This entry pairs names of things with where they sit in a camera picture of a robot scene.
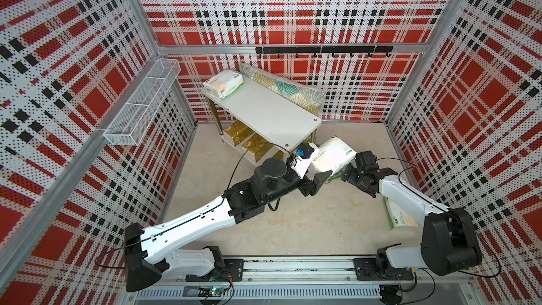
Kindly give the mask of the gold tissue pack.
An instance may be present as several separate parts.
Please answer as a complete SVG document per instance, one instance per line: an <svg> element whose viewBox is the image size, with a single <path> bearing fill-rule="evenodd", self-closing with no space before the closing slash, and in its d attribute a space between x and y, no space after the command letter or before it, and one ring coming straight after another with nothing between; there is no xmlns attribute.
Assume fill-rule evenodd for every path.
<svg viewBox="0 0 542 305"><path fill-rule="evenodd" d="M278 151L272 156L272 158L277 158L279 160L284 161L285 160L285 153L282 152L282 151Z"/></svg>
<svg viewBox="0 0 542 305"><path fill-rule="evenodd" d="M246 152L244 157L253 162L259 162L272 148L271 143L268 143L259 134L254 134L243 145L244 152Z"/></svg>
<svg viewBox="0 0 542 305"><path fill-rule="evenodd" d="M254 131L251 128L247 127L247 125L239 120L223 129L224 140L233 146L245 143L253 133Z"/></svg>

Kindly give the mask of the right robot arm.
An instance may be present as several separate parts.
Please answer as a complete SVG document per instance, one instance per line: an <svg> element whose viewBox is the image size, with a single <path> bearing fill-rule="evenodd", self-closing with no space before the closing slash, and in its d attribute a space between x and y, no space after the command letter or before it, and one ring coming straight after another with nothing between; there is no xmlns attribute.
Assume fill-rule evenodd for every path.
<svg viewBox="0 0 542 305"><path fill-rule="evenodd" d="M449 208L415 189L390 168L381 168L371 151L356 154L347 165L342 181L369 196L391 200L417 221L422 229L420 244L394 244L377 251L381 272L424 268L444 276L478 266L483 254L472 217L462 208Z"/></svg>

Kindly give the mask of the white green tissue pack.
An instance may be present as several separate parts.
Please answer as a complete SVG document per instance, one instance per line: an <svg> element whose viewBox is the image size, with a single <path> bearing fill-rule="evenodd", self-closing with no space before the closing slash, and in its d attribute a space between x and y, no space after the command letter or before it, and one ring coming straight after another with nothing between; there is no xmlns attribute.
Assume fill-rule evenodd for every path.
<svg viewBox="0 0 542 305"><path fill-rule="evenodd" d="M244 84L243 76L233 70L224 70L203 83L203 92L223 100Z"/></svg>
<svg viewBox="0 0 542 305"><path fill-rule="evenodd" d="M384 198L385 211L392 230L413 230L419 228L419 223L405 210L388 198Z"/></svg>
<svg viewBox="0 0 542 305"><path fill-rule="evenodd" d="M356 151L338 137L332 137L319 148L318 155L309 166L307 175L331 171L331 176L354 160Z"/></svg>

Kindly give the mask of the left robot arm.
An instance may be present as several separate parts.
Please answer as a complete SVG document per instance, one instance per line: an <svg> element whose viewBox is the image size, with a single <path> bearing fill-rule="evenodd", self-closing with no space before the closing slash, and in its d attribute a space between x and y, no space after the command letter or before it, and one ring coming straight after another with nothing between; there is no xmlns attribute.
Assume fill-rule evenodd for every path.
<svg viewBox="0 0 542 305"><path fill-rule="evenodd" d="M325 171L313 179L300 177L286 162L267 159L255 168L251 178L195 211L156 226L129 225L124 232L127 292L154 285L165 273L180 268L183 261L175 254L186 244L249 220L292 191L314 196L331 174Z"/></svg>

